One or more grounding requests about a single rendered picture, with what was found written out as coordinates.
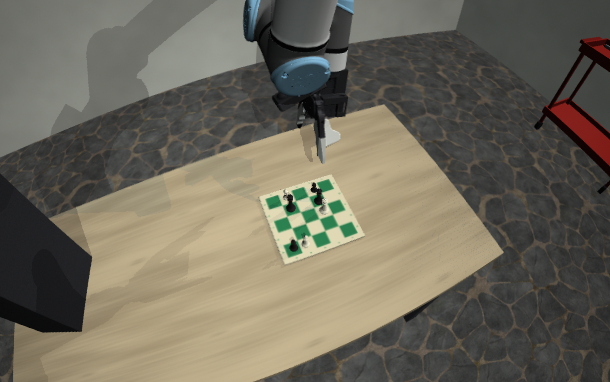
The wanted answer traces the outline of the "green and cream chessboard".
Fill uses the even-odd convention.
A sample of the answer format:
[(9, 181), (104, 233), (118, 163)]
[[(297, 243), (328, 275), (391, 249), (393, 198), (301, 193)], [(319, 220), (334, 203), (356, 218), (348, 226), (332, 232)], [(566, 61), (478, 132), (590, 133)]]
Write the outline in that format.
[[(323, 204), (314, 203), (317, 197), (317, 192), (311, 192), (314, 182), (317, 189), (322, 189), (321, 197), (328, 199), (327, 214), (320, 213)], [(294, 212), (286, 210), (289, 201), (283, 199), (285, 190), (293, 195)], [(285, 265), (365, 237), (331, 174), (259, 196), (259, 199)], [(307, 248), (302, 246), (305, 235), (310, 242)], [(290, 250), (292, 239), (298, 245), (295, 252)]]

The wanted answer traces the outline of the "white queen chess piece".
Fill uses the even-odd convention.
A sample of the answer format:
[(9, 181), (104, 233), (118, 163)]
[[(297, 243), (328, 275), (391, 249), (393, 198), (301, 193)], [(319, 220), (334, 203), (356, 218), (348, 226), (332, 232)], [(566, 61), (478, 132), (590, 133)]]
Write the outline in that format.
[(323, 198), (322, 199), (323, 206), (320, 207), (320, 213), (321, 214), (327, 214), (329, 212), (329, 208), (327, 207), (327, 203), (328, 203), (328, 199), (327, 198)]

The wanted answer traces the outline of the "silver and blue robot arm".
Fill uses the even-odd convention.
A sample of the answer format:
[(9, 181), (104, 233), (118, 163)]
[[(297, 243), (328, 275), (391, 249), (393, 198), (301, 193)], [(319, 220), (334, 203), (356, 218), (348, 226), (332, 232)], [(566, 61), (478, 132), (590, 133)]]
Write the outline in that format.
[(354, 0), (245, 1), (244, 37), (260, 46), (281, 112), (324, 89), (330, 72), (345, 69), (353, 7)]

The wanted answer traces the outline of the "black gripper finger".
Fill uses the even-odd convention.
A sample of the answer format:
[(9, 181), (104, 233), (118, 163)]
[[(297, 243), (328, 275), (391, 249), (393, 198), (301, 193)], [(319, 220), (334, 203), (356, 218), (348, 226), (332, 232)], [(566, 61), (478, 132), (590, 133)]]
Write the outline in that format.
[(310, 118), (310, 116), (305, 111), (305, 109), (303, 107), (303, 103), (301, 101), (301, 102), (299, 102), (299, 105), (298, 105), (298, 114), (297, 114), (297, 123), (296, 123), (299, 129), (303, 125), (303, 120), (306, 119), (306, 118)]
[(315, 109), (315, 121), (313, 127), (316, 136), (317, 155), (321, 163), (325, 164), (326, 147), (338, 142), (341, 136), (339, 132), (331, 129), (328, 119), (325, 121), (325, 113), (323, 110), (321, 110), (321, 106), (315, 106)]

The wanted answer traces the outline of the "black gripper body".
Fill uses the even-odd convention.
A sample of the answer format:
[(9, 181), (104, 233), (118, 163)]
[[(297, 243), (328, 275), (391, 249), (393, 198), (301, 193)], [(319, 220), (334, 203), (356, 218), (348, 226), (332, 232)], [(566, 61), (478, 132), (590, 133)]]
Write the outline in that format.
[(303, 107), (311, 119), (315, 118), (315, 106), (321, 106), (325, 117), (345, 117), (348, 102), (348, 96), (345, 94), (348, 71), (344, 69), (336, 73), (330, 72), (326, 88), (302, 101)]

